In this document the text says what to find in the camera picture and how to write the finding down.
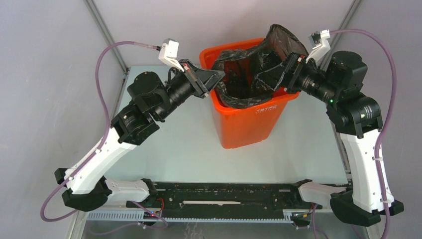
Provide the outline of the black plastic trash bag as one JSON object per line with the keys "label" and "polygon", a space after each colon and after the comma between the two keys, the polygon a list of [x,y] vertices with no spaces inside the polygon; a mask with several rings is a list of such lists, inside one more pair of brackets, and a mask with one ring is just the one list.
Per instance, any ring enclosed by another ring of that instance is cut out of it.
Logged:
{"label": "black plastic trash bag", "polygon": [[265,71],[280,66],[291,53],[307,55],[308,51],[287,28],[273,24],[266,37],[256,46],[223,50],[212,69],[225,72],[215,87],[221,103],[234,109],[246,109],[270,101],[280,87]]}

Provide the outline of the orange plastic trash bin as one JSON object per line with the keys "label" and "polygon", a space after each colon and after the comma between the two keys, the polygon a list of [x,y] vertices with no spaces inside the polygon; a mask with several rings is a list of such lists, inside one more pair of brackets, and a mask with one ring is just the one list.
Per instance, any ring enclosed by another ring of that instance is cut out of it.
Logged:
{"label": "orange plastic trash bin", "polygon": [[287,94],[279,89],[273,98],[247,109],[225,107],[213,90],[210,93],[211,112],[220,143],[225,149],[238,148],[268,138],[288,102],[299,93]]}

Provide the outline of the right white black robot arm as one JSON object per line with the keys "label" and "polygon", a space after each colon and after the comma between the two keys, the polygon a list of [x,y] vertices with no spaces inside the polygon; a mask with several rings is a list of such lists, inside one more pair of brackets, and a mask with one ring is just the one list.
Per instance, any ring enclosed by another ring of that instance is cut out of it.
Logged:
{"label": "right white black robot arm", "polygon": [[385,168],[375,146],[383,120],[379,104],[361,92],[367,69],[361,56],[350,51],[335,52],[326,71],[313,60],[291,53],[256,77],[268,88],[284,88],[289,94],[305,92],[324,102],[347,154],[350,188],[305,179],[292,185],[291,205],[302,208],[308,202],[316,203],[330,208],[341,222],[363,227],[379,223],[382,215],[393,216],[404,210],[388,184],[379,181],[378,173]]}

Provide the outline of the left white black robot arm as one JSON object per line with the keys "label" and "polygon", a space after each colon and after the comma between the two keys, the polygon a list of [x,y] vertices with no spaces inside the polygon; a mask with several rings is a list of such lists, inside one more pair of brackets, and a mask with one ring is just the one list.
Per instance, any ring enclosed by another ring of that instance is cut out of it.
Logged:
{"label": "left white black robot arm", "polygon": [[65,187],[65,206],[90,212],[111,202],[148,208],[156,204],[158,192],[150,179],[116,181],[107,179],[105,173],[158,131],[159,123],[189,97],[207,97],[225,77],[222,70],[202,69],[187,59],[180,64],[181,69],[169,69],[167,81],[152,71],[137,75],[127,87],[128,105],[108,120],[105,136],[75,166],[55,171],[57,183]]}

